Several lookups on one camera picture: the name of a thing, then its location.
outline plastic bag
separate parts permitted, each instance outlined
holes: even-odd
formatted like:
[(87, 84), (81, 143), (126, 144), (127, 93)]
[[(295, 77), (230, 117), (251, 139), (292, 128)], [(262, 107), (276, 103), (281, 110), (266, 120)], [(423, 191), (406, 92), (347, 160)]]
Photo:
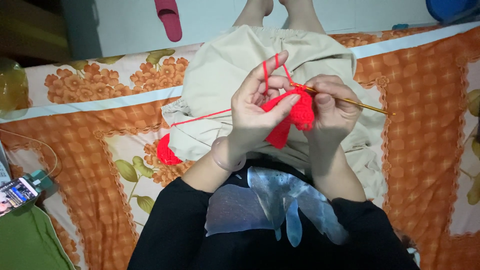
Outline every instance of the plastic bag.
[(28, 108), (28, 81), (25, 70), (15, 61), (0, 58), (0, 117)]

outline slipper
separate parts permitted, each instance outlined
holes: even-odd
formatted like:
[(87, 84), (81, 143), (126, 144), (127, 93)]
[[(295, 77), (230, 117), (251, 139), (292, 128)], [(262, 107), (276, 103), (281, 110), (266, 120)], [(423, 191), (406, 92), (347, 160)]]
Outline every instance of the slipper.
[(168, 39), (177, 42), (181, 39), (179, 10), (175, 0), (155, 0), (156, 13), (163, 22)]

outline woman's right hand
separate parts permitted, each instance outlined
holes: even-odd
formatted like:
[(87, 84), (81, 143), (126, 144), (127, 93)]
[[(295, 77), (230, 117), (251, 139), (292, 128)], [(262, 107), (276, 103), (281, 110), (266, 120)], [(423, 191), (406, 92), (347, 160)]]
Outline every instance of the woman's right hand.
[(308, 80), (305, 86), (318, 91), (313, 99), (313, 127), (312, 130), (304, 132), (305, 135), (309, 141), (339, 144), (355, 127), (362, 107), (333, 97), (359, 103), (360, 100), (352, 89), (335, 75), (315, 76)]

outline black shirt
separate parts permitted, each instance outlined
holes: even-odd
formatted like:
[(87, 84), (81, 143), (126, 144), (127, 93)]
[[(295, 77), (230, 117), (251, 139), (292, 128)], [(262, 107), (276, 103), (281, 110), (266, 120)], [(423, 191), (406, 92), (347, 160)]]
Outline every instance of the black shirt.
[[(285, 164), (249, 160), (224, 184), (248, 187), (246, 174), (252, 164), (309, 182)], [(333, 244), (299, 210), (303, 234), (298, 247), (292, 247), (285, 222), (280, 241), (274, 230), (267, 229), (206, 237), (205, 217), (211, 195), (193, 189), (180, 177), (165, 187), (155, 201), (128, 269), (419, 269), (386, 214), (370, 201), (331, 201), (338, 222), (349, 233), (345, 245)]]

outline orange floral bed sheet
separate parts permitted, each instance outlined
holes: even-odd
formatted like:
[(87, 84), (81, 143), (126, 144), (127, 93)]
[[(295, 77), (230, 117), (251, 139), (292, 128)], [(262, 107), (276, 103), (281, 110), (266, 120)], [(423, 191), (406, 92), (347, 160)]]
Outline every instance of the orange floral bed sheet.
[[(427, 30), (332, 37), (356, 47)], [(355, 79), (396, 113), (377, 148), (388, 192), (374, 202), (416, 242), (422, 269), (480, 264), (479, 42), (474, 28), (358, 60)], [(0, 128), (58, 156), (58, 191), (43, 204), (77, 269), (126, 269), (155, 198), (192, 165), (163, 165), (155, 150), (169, 129), (160, 107), (200, 46), (26, 69), (32, 108)], [(15, 176), (53, 169), (43, 144), (0, 139)]]

